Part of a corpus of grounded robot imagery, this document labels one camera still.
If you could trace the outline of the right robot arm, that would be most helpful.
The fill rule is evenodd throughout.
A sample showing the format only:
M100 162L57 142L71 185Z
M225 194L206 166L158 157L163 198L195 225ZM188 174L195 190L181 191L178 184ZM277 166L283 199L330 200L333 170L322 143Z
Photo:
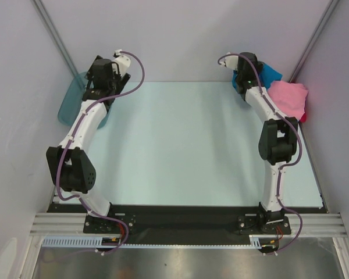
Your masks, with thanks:
M237 92L252 107L262 123L258 152L265 164L265 182L259 207L263 215L257 227L271 233L277 227L277 216L282 212L282 184L284 168L297 151L298 121L288 117L272 101L259 78L263 63L251 52L238 55L235 83Z

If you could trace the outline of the blue t-shirt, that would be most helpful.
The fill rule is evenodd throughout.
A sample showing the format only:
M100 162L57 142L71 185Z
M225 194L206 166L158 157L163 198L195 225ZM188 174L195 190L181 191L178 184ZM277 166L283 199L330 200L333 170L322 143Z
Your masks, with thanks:
M283 75L274 70L272 67L263 64L262 71L259 73L261 84L268 90L274 81L281 81Z

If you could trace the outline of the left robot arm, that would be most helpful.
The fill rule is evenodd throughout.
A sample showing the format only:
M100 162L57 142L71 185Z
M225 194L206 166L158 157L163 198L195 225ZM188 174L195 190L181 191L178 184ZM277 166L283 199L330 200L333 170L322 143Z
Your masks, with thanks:
M81 199L88 212L99 215L96 224L106 233L116 228L117 218L108 213L110 203L97 190L97 173L88 149L114 102L113 96L119 95L130 79L130 64L130 58L121 53L115 54L113 60L95 58L85 76L87 85L74 123L61 143L46 152L57 192L68 192L70 199Z

